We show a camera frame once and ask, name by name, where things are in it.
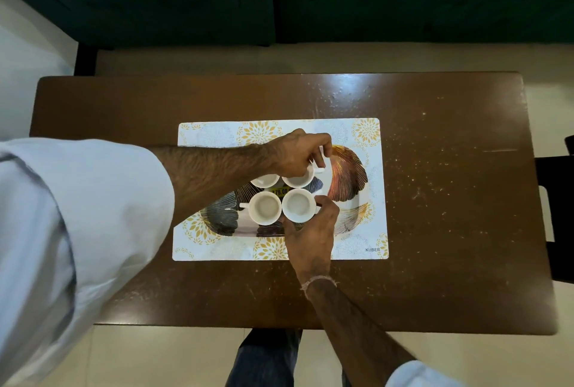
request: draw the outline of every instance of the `hand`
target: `hand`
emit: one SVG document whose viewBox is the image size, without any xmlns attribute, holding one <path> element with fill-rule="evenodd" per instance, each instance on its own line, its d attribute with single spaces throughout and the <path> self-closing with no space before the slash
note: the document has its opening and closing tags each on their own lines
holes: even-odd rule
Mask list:
<svg viewBox="0 0 574 387">
<path fill-rule="evenodd" d="M 271 159 L 270 171 L 282 177 L 302 177 L 312 160 L 320 168 L 325 168 L 320 145 L 323 146 L 325 157 L 331 157 L 331 135 L 328 133 L 313 134 L 296 129 L 264 144 Z"/>
<path fill-rule="evenodd" d="M 315 201 L 321 209 L 301 230 L 297 231 L 286 217 L 281 218 L 289 261 L 301 284 L 317 275 L 328 276 L 331 270 L 331 251 L 339 207 L 324 195 L 317 195 Z"/>
</svg>

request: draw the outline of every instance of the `white shirt sleeve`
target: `white shirt sleeve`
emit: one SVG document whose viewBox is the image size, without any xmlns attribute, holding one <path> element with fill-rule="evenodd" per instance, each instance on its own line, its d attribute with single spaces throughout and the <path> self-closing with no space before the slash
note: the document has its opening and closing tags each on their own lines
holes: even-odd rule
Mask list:
<svg viewBox="0 0 574 387">
<path fill-rule="evenodd" d="M 413 360 L 399 366 L 387 381 L 386 387 L 463 387 L 463 384 Z"/>
<path fill-rule="evenodd" d="M 39 379 L 97 320 L 103 303 L 154 257 L 173 217 L 173 187 L 145 148 L 46 138 L 0 143 L 0 185 L 0 253 L 19 263 L 14 267 L 13 261 L 0 261 L 0 307 L 6 307 L 1 299 L 10 296 L 7 282 L 21 284 L 27 297 L 56 276 L 63 282 L 52 289 L 54 294 L 65 293 L 66 279 L 75 285 L 72 314 L 59 306 L 60 316 L 70 316 L 65 330 L 53 331 L 47 349 L 31 356 L 22 371 L 23 378 Z M 61 255 L 45 255 L 54 252 Z M 21 306 L 12 306 L 11 323 L 5 321 L 8 316 L 0 317 L 0 333 L 12 339 L 11 346 L 21 320 L 33 317 L 27 298 L 20 301 Z M 3 358 L 7 361 L 1 340 L 2 335 L 0 366 Z M 25 347 L 30 343 L 18 346 Z"/>
</svg>

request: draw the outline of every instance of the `jeans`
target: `jeans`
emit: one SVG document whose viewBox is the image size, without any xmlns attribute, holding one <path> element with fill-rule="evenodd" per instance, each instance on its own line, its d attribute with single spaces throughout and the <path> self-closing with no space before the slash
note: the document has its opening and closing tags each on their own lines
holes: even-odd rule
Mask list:
<svg viewBox="0 0 574 387">
<path fill-rule="evenodd" d="M 254 328 L 243 340 L 226 387 L 293 387 L 302 330 Z M 345 372 L 343 387 L 351 387 Z"/>
</svg>

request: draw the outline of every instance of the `wall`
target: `wall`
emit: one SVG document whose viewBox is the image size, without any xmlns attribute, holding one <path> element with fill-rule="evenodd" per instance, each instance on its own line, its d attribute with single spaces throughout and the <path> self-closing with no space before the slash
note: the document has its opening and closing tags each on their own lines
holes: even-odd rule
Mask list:
<svg viewBox="0 0 574 387">
<path fill-rule="evenodd" d="M 28 136 L 38 79 L 73 74 L 76 50 L 22 0 L 0 0 L 0 141 Z"/>
</svg>

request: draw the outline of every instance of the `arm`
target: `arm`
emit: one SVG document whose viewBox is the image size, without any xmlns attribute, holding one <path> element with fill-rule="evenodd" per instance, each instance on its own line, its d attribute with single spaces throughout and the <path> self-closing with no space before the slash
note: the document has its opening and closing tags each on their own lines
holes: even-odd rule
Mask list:
<svg viewBox="0 0 574 387">
<path fill-rule="evenodd" d="M 305 174 L 311 159 L 325 166 L 319 146 L 331 155 L 331 137 L 297 129 L 267 144 L 237 148 L 150 147 L 167 171 L 175 193 L 172 225 L 223 195 L 265 174 Z"/>
<path fill-rule="evenodd" d="M 339 208 L 326 196 L 315 199 L 321 210 L 300 231 L 283 218 L 289 260 L 302 285 L 312 277 L 329 276 L 331 268 Z M 415 360 L 332 282 L 315 280 L 306 295 L 353 386 L 384 385 L 395 369 Z"/>
</svg>

